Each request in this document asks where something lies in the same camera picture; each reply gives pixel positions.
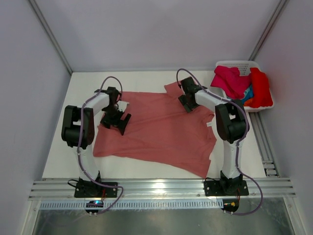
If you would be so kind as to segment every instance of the blue cloth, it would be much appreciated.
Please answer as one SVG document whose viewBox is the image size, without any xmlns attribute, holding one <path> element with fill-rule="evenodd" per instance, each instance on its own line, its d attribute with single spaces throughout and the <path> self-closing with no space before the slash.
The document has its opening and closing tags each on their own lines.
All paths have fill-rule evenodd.
<svg viewBox="0 0 313 235">
<path fill-rule="evenodd" d="M 252 85 L 248 87 L 248 89 L 245 90 L 245 97 L 241 100 L 241 102 L 244 104 L 248 99 L 251 99 L 254 97 Z"/>
</svg>

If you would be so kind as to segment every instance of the gray floor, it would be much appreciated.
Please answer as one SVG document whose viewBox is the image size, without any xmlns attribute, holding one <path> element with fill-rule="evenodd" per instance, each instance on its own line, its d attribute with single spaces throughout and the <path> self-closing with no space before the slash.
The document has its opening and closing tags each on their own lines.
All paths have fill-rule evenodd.
<svg viewBox="0 0 313 235">
<path fill-rule="evenodd" d="M 254 209 L 259 199 L 241 199 L 238 212 Z M 97 217 L 84 211 L 40 211 L 34 235 L 292 235 L 282 198 L 265 199 L 248 216 L 221 209 L 109 211 Z"/>
</svg>

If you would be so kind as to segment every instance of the pink cloth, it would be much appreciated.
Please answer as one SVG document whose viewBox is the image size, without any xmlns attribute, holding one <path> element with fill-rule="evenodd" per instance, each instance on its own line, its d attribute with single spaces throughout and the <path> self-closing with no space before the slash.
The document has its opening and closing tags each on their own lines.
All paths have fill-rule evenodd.
<svg viewBox="0 0 313 235">
<path fill-rule="evenodd" d="M 206 177 L 216 139 L 207 127 L 214 116 L 205 107 L 186 113 L 176 83 L 165 86 L 167 93 L 123 92 L 132 117 L 125 134 L 98 126 L 93 154 L 115 155 L 165 163 Z"/>
<path fill-rule="evenodd" d="M 222 88 L 226 95 L 232 99 L 243 99 L 245 90 L 251 85 L 251 77 L 240 76 L 238 68 L 217 66 L 211 87 Z"/>
</svg>

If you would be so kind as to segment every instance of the white wall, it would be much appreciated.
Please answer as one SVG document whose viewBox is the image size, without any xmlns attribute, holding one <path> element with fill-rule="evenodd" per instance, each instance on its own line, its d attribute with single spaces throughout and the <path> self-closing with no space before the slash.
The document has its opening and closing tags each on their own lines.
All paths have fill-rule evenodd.
<svg viewBox="0 0 313 235">
<path fill-rule="evenodd" d="M 313 1 L 292 0 L 256 60 L 276 106 L 262 112 L 281 172 L 290 176 L 313 230 Z"/>
<path fill-rule="evenodd" d="M 278 0 L 36 0 L 74 71 L 248 59 Z"/>
<path fill-rule="evenodd" d="M 69 83 L 26 0 L 0 1 L 0 233 L 15 235 Z"/>
</svg>

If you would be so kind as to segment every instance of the cable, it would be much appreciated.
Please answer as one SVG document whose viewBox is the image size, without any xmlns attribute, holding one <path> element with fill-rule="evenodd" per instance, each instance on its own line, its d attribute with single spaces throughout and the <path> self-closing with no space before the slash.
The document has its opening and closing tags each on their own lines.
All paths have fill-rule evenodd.
<svg viewBox="0 0 313 235">
<path fill-rule="evenodd" d="M 123 88 L 122 88 L 121 82 L 120 82 L 116 77 L 113 77 L 113 76 L 107 77 L 107 78 L 104 79 L 104 81 L 102 82 L 99 91 L 98 91 L 94 96 L 92 96 L 91 98 L 87 99 L 87 100 L 85 101 L 85 103 L 83 104 L 83 106 L 82 106 L 82 108 L 81 108 L 81 112 L 80 112 L 80 120 L 81 120 L 81 123 L 84 123 L 84 108 L 86 107 L 86 105 L 87 105 L 90 101 L 92 101 L 93 99 L 95 99 L 95 98 L 101 93 L 101 90 L 102 90 L 102 88 L 103 88 L 104 83 L 105 83 L 109 78 L 113 78 L 113 79 L 115 79 L 116 81 L 118 81 L 118 83 L 119 83 L 120 86 L 121 86 L 121 97 L 122 97 Z M 87 177 L 91 182 L 93 182 L 93 183 L 96 184 L 96 185 L 99 185 L 99 186 L 104 187 L 104 188 L 120 188 L 120 189 L 121 189 L 121 193 L 120 193 L 120 195 L 117 197 L 117 199 L 116 199 L 114 202 L 112 202 L 112 204 L 109 205 L 106 209 L 104 209 L 104 210 L 100 211 L 99 213 L 97 213 L 97 214 L 102 214 L 102 213 L 104 213 L 104 212 L 107 212 L 111 207 L 113 207 L 113 206 L 116 204 L 116 202 L 121 198 L 121 196 L 122 196 L 122 194 L 123 194 L 123 192 L 124 192 L 124 188 L 123 188 L 122 186 L 110 186 L 110 185 L 101 184 L 101 183 L 95 181 L 95 180 L 89 175 L 89 173 L 84 169 L 84 166 L 83 166 L 82 160 L 81 160 L 81 156 L 80 156 L 80 146 L 82 145 L 82 139 L 83 139 L 83 125 L 80 126 L 80 130 L 79 130 L 79 140 L 78 140 L 78 145 L 77 145 L 78 164 L 79 164 L 79 167 L 80 167 L 80 169 L 82 170 L 82 172 L 86 175 L 86 177 Z"/>
<path fill-rule="evenodd" d="M 176 72 L 176 81 L 177 81 L 177 84 L 178 84 L 179 87 L 181 87 L 181 84 L 179 84 L 179 82 L 178 82 L 178 74 L 179 74 L 180 71 L 185 71 L 185 72 L 187 72 L 187 73 L 198 83 L 198 85 L 201 87 L 201 89 L 202 89 L 205 93 L 207 93 L 208 95 L 210 95 L 210 96 L 212 96 L 212 97 L 214 97 L 214 98 L 216 98 L 216 99 L 218 99 L 218 100 L 220 100 L 220 101 L 227 102 L 227 103 L 230 103 L 230 104 L 234 105 L 234 106 L 235 106 L 238 110 L 240 110 L 240 112 L 244 115 L 245 123 L 246 123 L 246 130 L 245 130 L 244 135 L 236 142 L 236 168 L 237 168 L 237 170 L 239 171 L 239 173 L 241 173 L 243 176 L 246 176 L 246 177 L 249 178 L 253 183 L 255 183 L 255 185 L 258 187 L 258 189 L 259 189 L 259 191 L 260 191 L 261 201 L 260 201 L 259 205 L 258 205 L 254 210 L 252 210 L 252 211 L 250 211 L 250 212 L 246 212 L 246 213 L 237 213 L 237 212 L 236 212 L 236 213 L 233 213 L 233 214 L 234 214 L 234 215 L 248 215 L 248 214 L 255 213 L 257 210 L 260 209 L 260 207 L 261 207 L 261 205 L 262 205 L 262 203 L 263 203 L 263 192 L 262 192 L 262 189 L 261 189 L 261 187 L 259 186 L 259 184 L 258 184 L 252 177 L 250 177 L 250 176 L 244 174 L 244 173 L 240 170 L 239 164 L 238 164 L 239 144 L 240 144 L 240 142 L 246 137 L 246 135 L 247 135 L 247 133 L 248 133 L 248 131 L 249 131 L 249 122 L 248 122 L 248 119 L 247 119 L 247 117 L 246 117 L 245 111 L 244 111 L 243 109 L 241 109 L 241 107 L 240 107 L 238 104 L 236 104 L 235 102 L 233 102 L 233 101 L 231 101 L 231 100 L 229 100 L 229 99 L 225 99 L 225 98 L 223 98 L 223 97 L 221 97 L 221 96 L 219 96 L 219 95 L 217 95 L 217 94 L 214 94 L 214 93 L 210 92 L 209 90 L 206 90 L 206 89 L 204 88 L 204 86 L 201 85 L 201 83 L 199 82 L 199 80 L 198 80 L 189 70 L 187 70 L 187 69 L 181 68 L 181 69 L 177 70 L 177 72 Z"/>
</svg>

